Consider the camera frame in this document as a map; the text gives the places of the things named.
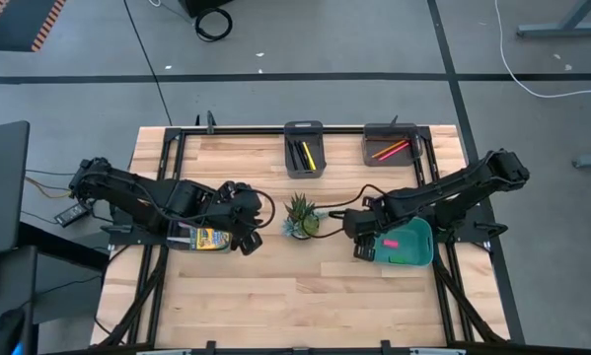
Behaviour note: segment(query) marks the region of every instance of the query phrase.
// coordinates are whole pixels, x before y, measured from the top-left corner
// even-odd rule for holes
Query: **yellow pencil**
[[[311,151],[308,150],[308,145],[306,142],[302,142],[304,145],[304,150],[306,151],[306,156],[308,156],[308,160],[311,162],[311,168],[315,171],[317,167],[315,167],[315,161],[313,160],[313,156],[311,155]]]
[[[374,155],[372,156],[372,158],[377,158],[378,156],[382,156],[383,154],[385,154],[385,153],[387,153],[387,152],[391,151],[392,149],[399,147],[399,146],[400,146],[400,145],[402,145],[403,143],[405,143],[405,140],[402,140],[402,141],[396,142],[396,143],[392,144],[391,146],[389,146],[389,147],[387,147],[387,148],[383,149],[382,151],[380,151],[380,152],[378,152],[378,153],[374,154]]]

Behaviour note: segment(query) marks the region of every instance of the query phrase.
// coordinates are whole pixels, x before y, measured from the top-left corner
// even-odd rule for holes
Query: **pencil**
[[[301,161],[304,170],[310,170],[311,168],[309,167],[308,161],[306,161],[306,155],[304,154],[304,148],[302,148],[302,142],[294,141],[293,145],[295,145],[295,150],[297,151],[297,155],[299,156],[299,160]]]
[[[288,145],[288,151],[291,154],[291,160],[293,161],[293,168],[297,171],[297,170],[299,170],[299,168],[297,168],[297,162],[295,161],[295,154],[293,153],[293,144],[291,142],[286,142],[286,144]]]
[[[385,154],[385,153],[387,153],[387,152],[391,151],[392,149],[395,149],[395,148],[397,148],[398,146],[400,146],[400,145],[401,145],[401,144],[403,144],[403,143],[405,143],[405,140],[398,141],[398,142],[396,142],[396,143],[392,144],[391,146],[389,146],[389,147],[387,147],[387,148],[383,149],[382,151],[380,151],[380,152],[378,152],[378,153],[374,154],[374,155],[372,156],[372,158],[378,158],[379,156],[381,156],[381,155],[383,155],[383,154]]]
[[[382,156],[381,158],[378,159],[379,162],[383,162],[384,160],[386,160],[387,158],[393,156],[394,154],[400,152],[402,149],[406,148],[409,145],[408,142],[406,142],[405,144],[403,144],[402,146],[394,149],[393,151],[387,153],[386,155]]]
[[[308,144],[306,144],[306,142],[302,142],[302,145],[304,146],[304,150],[306,151],[306,155],[308,156],[308,160],[310,161],[311,169],[313,169],[315,171],[317,169],[317,167],[315,166],[315,161],[313,160],[313,156],[311,155],[311,151],[308,150]]]

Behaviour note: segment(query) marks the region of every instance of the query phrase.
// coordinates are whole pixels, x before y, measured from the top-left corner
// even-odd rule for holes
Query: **small potted plant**
[[[319,222],[323,214],[315,210],[315,203],[308,202],[306,195],[291,197],[291,205],[286,206],[288,217],[282,226],[282,232],[287,237],[307,240],[319,232]]]

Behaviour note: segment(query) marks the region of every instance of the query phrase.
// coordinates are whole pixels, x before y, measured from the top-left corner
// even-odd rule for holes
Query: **pink eraser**
[[[392,240],[383,240],[383,246],[385,246],[387,248],[397,249],[398,248],[398,242],[397,241],[392,241]]]

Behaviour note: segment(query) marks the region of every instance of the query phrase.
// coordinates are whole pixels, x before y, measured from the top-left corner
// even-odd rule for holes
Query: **floor stripe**
[[[591,81],[591,73],[517,74],[523,81]],[[278,73],[278,74],[179,74],[160,75],[160,83],[229,83],[279,81],[431,81],[431,82],[512,82],[508,74],[445,73]],[[122,84],[153,83],[151,75],[97,76],[0,76],[0,84]]]
[[[469,122],[466,106],[464,105],[464,97],[462,96],[462,90],[460,89],[460,82],[455,76],[455,65],[453,64],[453,57],[451,56],[449,44],[446,40],[446,34],[444,32],[444,26],[440,17],[440,11],[437,7],[436,0],[427,0],[427,4],[431,14],[431,20],[433,21],[435,35],[440,46],[440,53],[442,54],[444,69],[446,70],[446,73],[451,74],[449,77],[449,88],[451,89],[451,96],[453,97],[453,104],[458,116],[458,122],[460,125],[460,131],[462,133],[464,147],[466,148],[467,157],[470,162],[476,162],[479,159],[477,145],[475,143],[473,131],[471,130],[471,124]],[[492,212],[489,198],[487,198],[485,201],[482,201],[480,206],[488,222],[494,222],[494,213]],[[521,327],[521,321],[514,301],[512,284],[510,283],[507,265],[505,264],[505,258],[501,249],[500,240],[499,238],[494,238],[494,241],[491,241],[491,243],[497,244],[497,248],[492,250],[490,259],[494,267],[494,273],[497,276],[497,287],[499,289],[501,304],[503,306],[503,312],[508,325],[510,338],[514,343],[525,344],[523,329]]]

